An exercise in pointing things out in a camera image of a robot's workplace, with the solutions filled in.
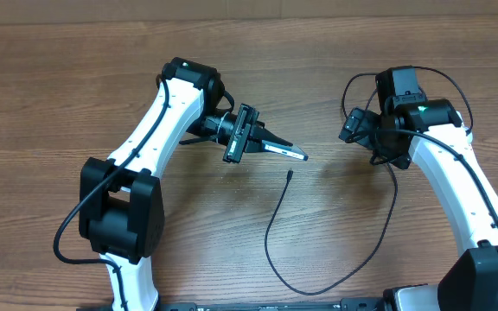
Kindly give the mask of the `blue Samsung Galaxy smartphone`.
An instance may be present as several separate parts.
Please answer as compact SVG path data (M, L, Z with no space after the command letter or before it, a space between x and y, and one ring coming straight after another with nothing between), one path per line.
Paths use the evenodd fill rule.
M307 161L309 159L309 156L296 145L284 146L284 145L265 143L264 149L268 152L273 152L283 156L292 157L301 161Z

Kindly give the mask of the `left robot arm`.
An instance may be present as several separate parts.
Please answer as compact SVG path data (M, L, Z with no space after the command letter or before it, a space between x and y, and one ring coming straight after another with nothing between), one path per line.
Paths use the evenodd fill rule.
M105 160L89 158L80 172L81 237L107 266L111 310L154 310L159 295L151 255L163 234L161 178L174 150L188 143L225 146L224 162L245 153L308 156L272 134L249 105L233 104L219 72L175 57L156 78L155 100L137 128Z

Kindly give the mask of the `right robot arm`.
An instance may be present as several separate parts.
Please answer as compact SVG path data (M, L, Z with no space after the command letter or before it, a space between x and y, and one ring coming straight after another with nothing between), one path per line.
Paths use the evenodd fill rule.
M471 126L448 99L428 98L416 71L375 74L379 112L346 113L340 138L371 150L373 165L421 169L450 222L458 259L437 284L345 299L342 309L498 310L498 195L476 159Z

